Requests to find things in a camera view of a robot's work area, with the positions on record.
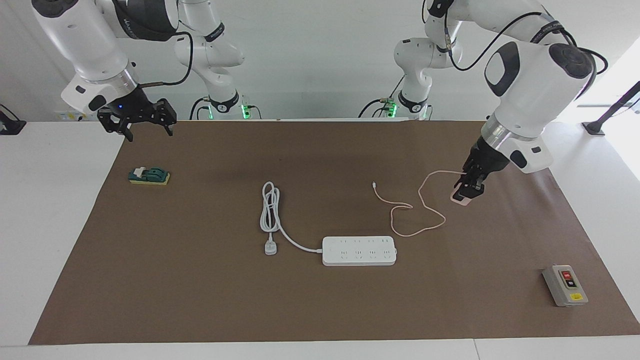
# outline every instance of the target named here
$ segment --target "white power strip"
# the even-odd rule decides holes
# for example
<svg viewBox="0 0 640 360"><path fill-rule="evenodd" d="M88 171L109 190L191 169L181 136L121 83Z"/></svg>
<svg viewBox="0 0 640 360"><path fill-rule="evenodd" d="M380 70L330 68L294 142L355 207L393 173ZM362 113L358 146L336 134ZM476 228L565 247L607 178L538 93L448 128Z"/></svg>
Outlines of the white power strip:
<svg viewBox="0 0 640 360"><path fill-rule="evenodd" d="M327 236L322 240L325 266L390 266L396 263L391 236Z"/></svg>

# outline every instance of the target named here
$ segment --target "coiled white cable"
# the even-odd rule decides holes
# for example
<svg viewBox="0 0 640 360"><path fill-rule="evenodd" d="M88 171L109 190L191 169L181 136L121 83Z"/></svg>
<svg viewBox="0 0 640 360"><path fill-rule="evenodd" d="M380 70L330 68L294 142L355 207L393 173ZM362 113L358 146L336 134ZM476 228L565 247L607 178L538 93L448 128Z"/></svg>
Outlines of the coiled white cable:
<svg viewBox="0 0 640 360"><path fill-rule="evenodd" d="M267 181L262 187L262 214L260 216L260 228L265 233L269 233L269 240L264 244L264 252L267 255L275 255L278 251L275 242L273 241L273 233L280 231L285 239L289 240L295 247L307 252L315 252L321 254L322 249L309 249L306 248L289 237L289 235L282 228L280 222L280 214L278 213L278 204L280 202L280 190L275 187L271 181Z"/></svg>
<svg viewBox="0 0 640 360"><path fill-rule="evenodd" d="M371 186L373 186L373 192L376 193L376 196L378 197L378 199L380 199L383 202L386 202L387 204L390 205L396 205L391 209L390 212L390 216L391 216L391 230L398 236L401 236L403 238L410 238L412 236L416 236L420 233L423 233L424 231L428 231L428 230L433 230L433 229L437 229L440 226L443 226L446 222L447 222L447 217L445 217L443 214L441 214L439 211L437 211L436 209L430 208L429 206L427 206L427 204L424 203L424 198L422 197L422 188L424 187L424 185L427 183L427 180L429 179L429 177L431 177L432 175L435 174L457 174L457 175L465 175L466 173L464 172L457 172L457 171L448 171L448 170L438 170L438 171L434 171L432 173L430 173L429 175L427 175L427 177L424 178L424 181L422 182L422 185L420 185L420 188L418 189L418 196L420 197L420 201L422 202L422 206L424 206L425 209L430 210L436 214L438 214L441 218L442 218L442 222L440 222L438 225L435 226L430 226L430 227L425 227L422 230L418 230L415 233L411 234L411 235L405 235L405 234L401 234L399 232L396 231L395 227L394 227L394 211L397 209L404 209L404 210L411 210L413 209L413 205L411 204L407 204L406 202L394 202L394 201L387 201L385 199L382 199L382 197L378 194L378 189L376 189L376 183L373 182L371 184Z"/></svg>

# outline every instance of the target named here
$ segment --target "yellow base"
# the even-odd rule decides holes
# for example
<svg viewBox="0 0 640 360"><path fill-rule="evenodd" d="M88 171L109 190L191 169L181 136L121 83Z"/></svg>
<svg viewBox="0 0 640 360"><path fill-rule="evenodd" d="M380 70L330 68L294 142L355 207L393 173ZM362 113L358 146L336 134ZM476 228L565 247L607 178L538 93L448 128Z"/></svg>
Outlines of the yellow base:
<svg viewBox="0 0 640 360"><path fill-rule="evenodd" d="M136 181L136 180L129 180L130 183L132 184L136 184L136 185L160 185L160 186L164 186L169 182L169 178L171 177L171 173L166 173L166 179L164 180L163 183L154 183L152 181Z"/></svg>

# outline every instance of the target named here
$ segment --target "black pole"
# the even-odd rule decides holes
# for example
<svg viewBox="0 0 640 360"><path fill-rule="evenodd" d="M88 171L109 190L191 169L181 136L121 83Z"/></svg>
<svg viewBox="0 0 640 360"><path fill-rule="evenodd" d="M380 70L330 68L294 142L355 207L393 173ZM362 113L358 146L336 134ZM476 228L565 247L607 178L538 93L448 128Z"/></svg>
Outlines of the black pole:
<svg viewBox="0 0 640 360"><path fill-rule="evenodd" d="M598 120L594 122L583 122L582 126L587 131L587 133L591 135L600 135L603 136L604 132L602 132L602 124L607 122L618 110L622 109L624 105L626 105L631 99L636 96L640 92L640 81L638 81L634 87L629 89L629 91L622 95L620 100L618 100L615 104L611 105L611 107L604 113Z"/></svg>
<svg viewBox="0 0 640 360"><path fill-rule="evenodd" d="M23 120L11 120L0 110L0 135L18 135L27 124Z"/></svg>

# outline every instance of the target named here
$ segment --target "gray switch box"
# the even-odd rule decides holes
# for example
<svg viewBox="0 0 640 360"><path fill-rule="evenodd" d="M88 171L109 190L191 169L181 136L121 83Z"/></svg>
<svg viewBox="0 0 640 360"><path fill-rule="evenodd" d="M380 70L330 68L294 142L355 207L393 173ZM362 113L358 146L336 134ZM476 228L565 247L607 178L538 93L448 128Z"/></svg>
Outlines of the gray switch box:
<svg viewBox="0 0 640 360"><path fill-rule="evenodd" d="M584 305L587 295L569 265L554 265L542 271L556 305L561 307Z"/></svg>

